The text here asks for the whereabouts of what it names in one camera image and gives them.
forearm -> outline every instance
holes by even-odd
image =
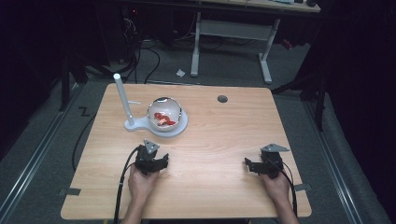
[[[282,224],[298,224],[297,216],[289,201],[276,202],[276,211]]]
[[[146,199],[131,200],[122,224],[140,224]]]

round hole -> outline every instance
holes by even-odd
[[[226,103],[228,101],[228,98],[225,95],[220,95],[220,96],[218,96],[218,101],[220,103]]]

white pole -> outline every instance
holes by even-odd
[[[128,119],[129,125],[133,126],[134,125],[134,117],[132,116],[131,108],[129,108],[128,100],[126,99],[126,94],[125,90],[123,88],[122,82],[121,82],[121,76],[120,74],[116,73],[114,74],[114,80],[116,81],[117,89],[119,90],[120,98],[122,101],[122,105],[125,110],[126,118]]]

transparent bowl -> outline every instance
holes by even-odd
[[[159,132],[174,130],[180,123],[182,109],[173,98],[161,97],[148,107],[148,119],[151,127]]]

white circular base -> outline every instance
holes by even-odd
[[[139,119],[134,119],[134,125],[130,125],[128,120],[125,121],[124,126],[126,130],[129,132],[133,132],[139,129],[146,129],[154,133],[155,135],[158,135],[160,137],[175,137],[178,136],[179,134],[183,133],[183,131],[187,128],[187,124],[189,123],[189,118],[187,117],[187,113],[182,110],[181,111],[181,120],[179,121],[179,124],[177,127],[169,132],[160,132],[151,127],[149,124],[149,118],[148,117],[143,117]]]

